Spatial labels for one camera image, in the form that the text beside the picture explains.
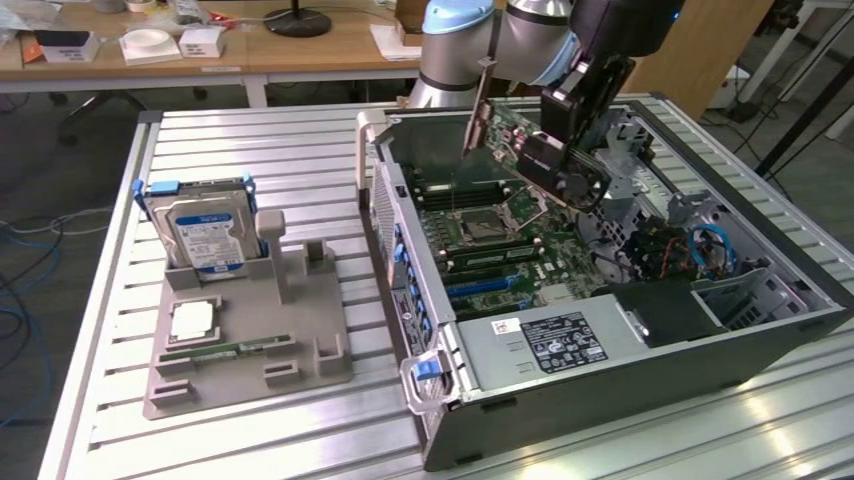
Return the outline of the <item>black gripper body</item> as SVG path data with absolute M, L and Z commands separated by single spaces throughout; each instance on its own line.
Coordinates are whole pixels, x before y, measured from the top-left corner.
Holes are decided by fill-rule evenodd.
M 578 0 L 571 31 L 583 58 L 646 57 L 663 44 L 685 0 Z

